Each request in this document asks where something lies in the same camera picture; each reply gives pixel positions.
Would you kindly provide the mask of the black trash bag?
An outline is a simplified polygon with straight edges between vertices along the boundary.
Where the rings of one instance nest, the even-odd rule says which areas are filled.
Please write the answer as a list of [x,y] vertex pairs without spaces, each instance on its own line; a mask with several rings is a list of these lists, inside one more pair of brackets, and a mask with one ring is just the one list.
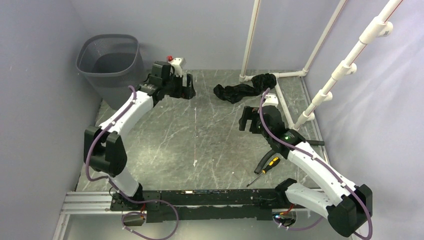
[[274,74],[264,73],[255,75],[251,79],[251,83],[252,85],[240,83],[234,86],[228,85],[225,87],[221,84],[217,84],[213,88],[213,93],[220,100],[235,104],[244,97],[259,96],[267,89],[273,89],[277,84],[277,78]]

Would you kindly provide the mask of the grey mesh trash bin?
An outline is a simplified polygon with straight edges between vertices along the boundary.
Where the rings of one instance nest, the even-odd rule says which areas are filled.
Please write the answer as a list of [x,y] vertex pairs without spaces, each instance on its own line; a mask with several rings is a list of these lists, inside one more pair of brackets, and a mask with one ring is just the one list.
[[82,46],[76,69],[110,108],[118,110],[146,76],[140,44],[128,34],[100,34]]

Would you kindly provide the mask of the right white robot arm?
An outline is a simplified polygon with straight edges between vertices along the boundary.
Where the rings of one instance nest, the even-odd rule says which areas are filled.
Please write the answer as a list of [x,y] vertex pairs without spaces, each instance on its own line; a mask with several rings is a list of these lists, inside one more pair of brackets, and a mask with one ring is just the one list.
[[301,168],[321,189],[286,179],[275,188],[280,207],[296,204],[308,208],[327,219],[343,237],[359,237],[357,230],[368,224],[368,235],[362,239],[372,237],[373,192],[366,184],[357,185],[326,163],[299,132],[285,126],[277,107],[246,106],[238,121],[240,131],[246,129],[248,121],[251,133],[262,135],[274,152]]

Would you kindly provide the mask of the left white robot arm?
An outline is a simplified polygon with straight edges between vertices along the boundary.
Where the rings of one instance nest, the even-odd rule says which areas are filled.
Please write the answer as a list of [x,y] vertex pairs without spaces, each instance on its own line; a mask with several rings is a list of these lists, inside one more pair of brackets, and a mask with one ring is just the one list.
[[195,95],[193,76],[185,74],[183,57],[155,61],[147,79],[129,86],[128,100],[115,114],[99,126],[84,132],[85,174],[90,182],[106,179],[116,189],[112,200],[130,210],[145,205],[142,185],[127,168],[127,151],[123,139],[135,124],[165,96],[190,100]]

